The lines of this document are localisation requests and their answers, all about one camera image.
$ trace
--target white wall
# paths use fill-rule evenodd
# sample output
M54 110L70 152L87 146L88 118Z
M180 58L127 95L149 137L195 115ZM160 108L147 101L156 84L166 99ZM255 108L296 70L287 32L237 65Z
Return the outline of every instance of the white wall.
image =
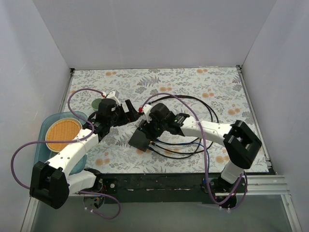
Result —
M42 121L57 113L69 68L31 0L0 0L0 231L20 231L29 191L15 183L10 160L36 140ZM16 158L30 184L35 146Z
M70 68L242 64L276 0L33 0Z
M271 161L309 231L309 1L277 0L243 65Z

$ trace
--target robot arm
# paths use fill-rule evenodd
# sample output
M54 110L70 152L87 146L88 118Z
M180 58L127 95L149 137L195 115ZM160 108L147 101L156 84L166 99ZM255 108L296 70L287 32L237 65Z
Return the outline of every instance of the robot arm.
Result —
M146 120L142 121L129 144L146 151L151 140L155 141L164 131L181 136L202 138L196 119L187 114L174 115L164 104L143 107ZM218 185L229 189L244 169L249 169L262 146L262 142L243 121L221 124L202 121L207 140L224 146L230 161L218 178Z
M83 189L98 185L98 172L84 169L78 174L70 175L73 167L91 148L96 146L109 132L111 127L122 126L136 121L140 114L134 109L130 100L126 100L128 112L124 112L118 100L118 92L113 91L102 99L95 118L89 118L95 130L86 123L76 136L77 143L67 145L61 152L47 162L37 162L32 169L30 195L51 207L60 208L69 195Z

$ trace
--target gray leaf print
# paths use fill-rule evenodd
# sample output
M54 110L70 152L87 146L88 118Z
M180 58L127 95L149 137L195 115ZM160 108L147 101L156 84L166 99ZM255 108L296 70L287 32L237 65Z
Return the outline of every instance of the gray leaf print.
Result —
M233 86L233 90L235 90L237 92L241 91L242 90L242 85L235 85L235 86Z
M136 93L142 94L146 90L145 87L141 86L138 89L135 90Z
M159 93L157 89L153 89L150 91L150 95L154 95L154 94L157 94Z
M108 136L115 136L115 135L119 135L119 131L118 131L117 128L112 127L110 132L109 132L109 134L108 134Z
M253 117L250 112L242 112L242 116L245 117L245 122L247 124L254 124Z
M138 86L154 86L154 84L158 84L160 81L160 79L155 76L155 77L143 77L138 83Z
M128 142L129 142L131 136L132 136L131 134L125 133L125 134L122 135L122 136L120 137L120 139L116 142L116 145L128 147Z
M239 77L234 77L232 83L240 83L240 78Z
M115 137L107 136L104 138L104 142L106 142L107 145L112 145L112 144L115 144L116 139Z
M159 73L160 70L159 69L148 69L148 72L150 72L150 73Z

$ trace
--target floral pattern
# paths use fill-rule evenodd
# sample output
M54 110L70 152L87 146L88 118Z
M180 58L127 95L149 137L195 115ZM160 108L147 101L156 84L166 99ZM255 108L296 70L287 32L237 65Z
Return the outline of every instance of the floral pattern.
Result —
M236 68L192 68L192 69L129 69L129 70L88 70L75 71L70 93L80 88L94 88L109 93L119 92L119 101L130 99L138 109L151 95L159 92L191 95L202 99L217 113L221 123L233 123L237 119L245 121L257 133L253 115L249 108L241 79ZM71 100L72 109L90 115L93 112L91 102L100 95L83 91ZM208 110L195 100L185 100L203 120L211 120ZM188 110L177 100L164 100L164 104L175 113ZM142 152L128 145L136 129L130 123L122 127L111 128L110 133L99 145L87 154L87 167L103 173L200 173L204 172L204 156L198 153L189 159L168 159L147 150ZM189 142L188 137L163 133L160 138L170 143ZM174 151L194 151L194 146L168 147ZM156 148L166 156L177 156ZM210 172L221 172L229 161L224 147L213 144L209 149ZM268 172L265 152L260 149L249 172Z

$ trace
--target orange dot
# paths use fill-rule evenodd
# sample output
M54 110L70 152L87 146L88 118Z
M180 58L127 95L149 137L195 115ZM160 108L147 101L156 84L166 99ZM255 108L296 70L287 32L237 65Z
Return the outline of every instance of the orange dot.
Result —
M217 157L216 157L216 162L217 162L217 163L223 163L223 162L224 162L223 157L222 157L222 156L217 156Z
M171 153L170 151L164 151L164 153L168 156L172 155L173 153Z
M160 88L160 91L161 91L161 92L166 92L166 88L165 88L165 87L161 87L161 88Z
M104 160L104 163L105 163L105 164L108 164L108 163L110 163L110 162L111 162L110 159L105 159L105 160Z
M138 155L140 155L140 156L144 154L144 152L143 152L143 151L138 150L138 149L136 149L136 153L137 153Z
M95 162L96 166L102 166L103 160L101 158L97 159Z
M235 111L234 110L228 110L227 112L229 115L234 115L235 114Z

